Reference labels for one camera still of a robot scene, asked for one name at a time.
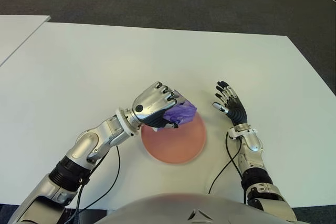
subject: purple object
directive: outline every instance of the purple object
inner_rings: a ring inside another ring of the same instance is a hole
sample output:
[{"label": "purple object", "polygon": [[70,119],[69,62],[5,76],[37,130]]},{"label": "purple object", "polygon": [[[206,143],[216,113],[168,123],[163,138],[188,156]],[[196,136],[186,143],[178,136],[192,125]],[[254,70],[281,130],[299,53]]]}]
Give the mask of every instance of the purple object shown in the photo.
[{"label": "purple object", "polygon": [[178,104],[171,109],[167,110],[163,114],[163,118],[182,125],[184,123],[190,123],[194,120],[197,108],[188,100],[183,104]]}]

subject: pink plate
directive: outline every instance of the pink plate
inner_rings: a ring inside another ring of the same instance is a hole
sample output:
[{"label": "pink plate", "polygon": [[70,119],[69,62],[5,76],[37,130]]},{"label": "pink plate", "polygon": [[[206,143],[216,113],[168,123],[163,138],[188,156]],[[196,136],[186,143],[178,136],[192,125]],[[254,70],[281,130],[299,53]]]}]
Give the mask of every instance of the pink plate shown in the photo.
[{"label": "pink plate", "polygon": [[205,144],[205,127],[201,116],[178,129],[153,131],[151,127],[141,128],[141,139],[146,150],[156,159],[168,164],[183,164],[194,159]]}]

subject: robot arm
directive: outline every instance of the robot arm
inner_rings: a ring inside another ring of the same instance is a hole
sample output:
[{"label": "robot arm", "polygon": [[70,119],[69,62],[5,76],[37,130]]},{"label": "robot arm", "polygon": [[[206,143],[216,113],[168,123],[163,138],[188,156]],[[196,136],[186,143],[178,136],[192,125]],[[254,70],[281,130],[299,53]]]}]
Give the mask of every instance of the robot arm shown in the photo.
[{"label": "robot arm", "polygon": [[255,208],[275,215],[287,221],[297,218],[281,195],[267,173],[261,154],[263,147],[257,136],[257,130],[247,124],[245,109],[235,91],[224,81],[218,82],[216,94],[224,105],[214,102],[213,106],[225,113],[234,125],[229,129],[229,135],[237,139],[238,147],[242,147],[238,154],[238,167],[243,176],[241,186],[246,192],[247,203]]},{"label": "robot arm", "polygon": [[59,222],[65,206],[88,183],[97,161],[109,149],[138,133],[141,124],[151,127],[177,127],[162,118],[164,112],[184,102],[170,88],[156,82],[141,93],[131,109],[117,109],[116,115],[99,126],[81,133],[75,145],[47,174],[14,212],[8,224]]}]

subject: black wire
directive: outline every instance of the black wire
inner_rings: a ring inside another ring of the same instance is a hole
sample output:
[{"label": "black wire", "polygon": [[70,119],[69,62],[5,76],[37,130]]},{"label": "black wire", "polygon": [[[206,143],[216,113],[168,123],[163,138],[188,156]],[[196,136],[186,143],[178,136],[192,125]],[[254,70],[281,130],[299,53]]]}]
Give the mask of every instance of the black wire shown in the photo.
[{"label": "black wire", "polygon": [[[117,181],[117,178],[118,178],[118,175],[119,175],[119,171],[120,171],[120,153],[119,153],[118,146],[116,146],[116,148],[117,148],[118,160],[119,160],[118,172],[117,172],[116,179],[114,180],[114,182],[113,182],[112,186],[110,187],[110,189],[103,196],[101,196],[100,198],[98,198],[97,200],[95,200],[93,203],[91,203],[90,205],[88,205],[87,207],[85,207],[85,208],[83,208],[82,210],[79,211],[80,198],[82,196],[82,192],[83,192],[83,189],[84,189],[84,185],[82,185],[80,187],[80,189],[79,189],[75,213],[73,213],[73,215],[71,217],[69,217],[69,219],[66,222],[64,222],[64,224],[69,223],[76,215],[80,214],[81,212],[83,212],[84,210],[86,210],[87,208],[89,208],[90,206],[92,206],[93,204],[95,204],[96,202],[98,202],[102,197],[104,197],[112,189],[112,187],[114,186],[114,184]],[[98,168],[98,166],[103,162],[103,160],[105,159],[105,157],[107,156],[107,154],[108,154],[108,152],[104,155],[104,157],[101,158],[101,160],[99,161],[99,163],[92,169],[92,171],[89,173],[88,178],[91,177],[91,175],[95,172],[95,170]]]},{"label": "black wire", "polygon": [[[227,151],[228,151],[228,148],[227,148],[227,137],[228,137],[228,135],[229,135],[229,133],[227,132],[227,133],[226,133],[226,136],[225,136],[225,145],[226,145],[226,150],[227,150]],[[210,186],[210,189],[209,189],[209,191],[208,191],[208,194],[211,193],[211,189],[212,189],[213,185],[215,184],[217,178],[222,174],[222,172],[226,169],[226,167],[227,167],[231,162],[233,162],[233,159],[239,154],[240,149],[241,149],[241,141],[240,141],[239,150],[237,151],[236,155],[234,155],[233,158],[231,157],[231,154],[230,154],[229,151],[228,151],[228,153],[229,153],[229,157],[230,157],[230,161],[223,167],[223,169],[218,173],[218,175],[216,176],[216,178],[212,181],[212,184],[211,184],[211,186]]]},{"label": "black wire", "polygon": [[235,168],[236,168],[236,170],[237,170],[237,172],[238,172],[240,178],[243,179],[243,176],[241,175],[241,172],[240,172],[239,168],[237,167],[235,161],[233,160],[234,158],[232,158],[231,153],[230,153],[230,151],[229,151],[229,148],[228,148],[228,146],[227,146],[227,136],[228,136],[228,135],[229,135],[229,133],[226,132],[226,137],[225,137],[225,147],[226,147],[226,152],[227,152],[227,154],[229,155],[230,161],[232,161],[233,165],[235,166]]},{"label": "black wire", "polygon": [[80,197],[82,196],[83,189],[84,189],[84,185],[82,185],[82,186],[80,187],[80,189],[79,189],[79,193],[78,193],[78,198],[77,198],[77,204],[76,204],[76,210],[75,210],[75,212],[73,213],[73,215],[72,215],[71,217],[69,217],[69,218],[67,219],[66,222],[64,222],[64,224],[67,224],[67,223],[71,222],[72,219],[77,215],[78,210],[79,210]]},{"label": "black wire", "polygon": [[[234,161],[234,158],[235,158],[235,157],[233,157],[233,158],[231,157],[231,153],[230,153],[230,151],[229,151],[229,148],[227,147],[227,141],[225,141],[225,147],[226,147],[227,154],[228,154],[229,157],[230,157],[230,161],[232,161],[232,163],[233,163],[233,165],[235,166],[235,168],[236,168],[236,170],[237,170],[237,172],[238,172],[238,174],[239,174],[241,180],[243,180],[243,176],[242,176],[240,170],[238,169],[238,167],[237,167],[237,165],[236,165],[236,163],[235,163],[235,161]],[[244,199],[244,204],[246,204],[246,191],[245,191],[245,190],[244,190],[244,197],[243,197],[243,199]]]},{"label": "black wire", "polygon": [[82,210],[80,210],[78,213],[80,214],[81,212],[85,211],[86,209],[88,209],[89,207],[91,207],[93,204],[97,203],[98,201],[100,201],[106,194],[108,194],[110,192],[110,190],[114,187],[114,185],[117,182],[118,176],[119,176],[119,172],[120,172],[120,153],[119,153],[119,149],[118,146],[116,146],[117,148],[117,152],[118,152],[118,171],[117,171],[117,175],[116,178],[114,179],[113,184],[111,185],[111,187],[106,191],[106,193],[104,193],[102,196],[100,196],[98,199],[96,199],[94,202],[92,202],[91,204],[89,204],[88,206],[84,207]]}]

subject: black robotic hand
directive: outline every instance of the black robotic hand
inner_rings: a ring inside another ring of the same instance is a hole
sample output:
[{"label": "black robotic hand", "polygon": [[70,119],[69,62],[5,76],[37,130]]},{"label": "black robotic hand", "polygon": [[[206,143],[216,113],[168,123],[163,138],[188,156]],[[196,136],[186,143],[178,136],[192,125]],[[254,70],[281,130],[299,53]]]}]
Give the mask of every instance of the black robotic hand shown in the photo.
[{"label": "black robotic hand", "polygon": [[221,94],[217,93],[215,95],[222,101],[224,106],[218,102],[214,102],[212,105],[224,112],[231,119],[234,126],[247,123],[246,111],[233,88],[224,81],[219,81],[217,84],[216,89]]}]

